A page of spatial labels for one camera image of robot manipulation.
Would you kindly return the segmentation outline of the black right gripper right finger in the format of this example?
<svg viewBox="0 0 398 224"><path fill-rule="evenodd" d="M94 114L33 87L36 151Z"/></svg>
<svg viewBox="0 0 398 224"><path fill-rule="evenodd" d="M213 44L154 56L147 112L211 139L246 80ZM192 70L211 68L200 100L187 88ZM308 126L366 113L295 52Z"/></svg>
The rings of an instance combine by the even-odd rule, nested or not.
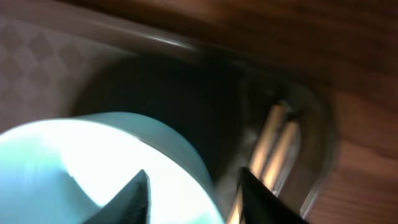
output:
<svg viewBox="0 0 398 224"><path fill-rule="evenodd" d="M239 221L245 224L308 224L284 205L248 168L239 170Z"/></svg>

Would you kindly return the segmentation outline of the wooden chopstick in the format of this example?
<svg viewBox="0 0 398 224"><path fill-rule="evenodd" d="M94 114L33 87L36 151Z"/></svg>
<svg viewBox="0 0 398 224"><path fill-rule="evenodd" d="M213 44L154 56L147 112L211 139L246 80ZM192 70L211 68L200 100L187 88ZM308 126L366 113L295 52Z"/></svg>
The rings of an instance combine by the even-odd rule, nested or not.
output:
<svg viewBox="0 0 398 224"><path fill-rule="evenodd" d="M259 177L255 176L254 167L250 169L244 168L242 170L238 190L238 202L236 209L237 215L235 218L230 218L230 221L228 223L244 223L243 186L246 183L246 180L244 180L246 176L250 176L254 180L259 180L262 185L265 186L268 190L273 190L274 187L277 185L277 182L280 179L280 173L283 170L282 166L285 164L285 161L289 156L289 150L291 148L292 142L295 139L297 130L298 124L295 121L289 121L283 127L280 137L276 142L275 148L272 151L268 163L264 168L264 173L261 173L261 168L257 171L257 174L260 174Z"/></svg>
<svg viewBox="0 0 398 224"><path fill-rule="evenodd" d="M264 168L268 163L272 151L275 148L276 142L280 137L283 127L286 125L283 120L286 115L286 108L282 105L274 105L268 114L266 122L259 135L257 144L254 148L251 160L247 166L248 169L255 168L255 176L259 177L257 171L261 168L261 173L264 173Z"/></svg>

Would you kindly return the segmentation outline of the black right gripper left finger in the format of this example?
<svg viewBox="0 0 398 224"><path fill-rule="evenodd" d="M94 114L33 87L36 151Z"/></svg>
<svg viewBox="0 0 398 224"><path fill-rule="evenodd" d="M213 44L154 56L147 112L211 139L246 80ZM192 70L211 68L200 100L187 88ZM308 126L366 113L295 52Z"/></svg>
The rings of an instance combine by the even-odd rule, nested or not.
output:
<svg viewBox="0 0 398 224"><path fill-rule="evenodd" d="M140 170L98 213L83 224L146 224L150 213L150 179Z"/></svg>

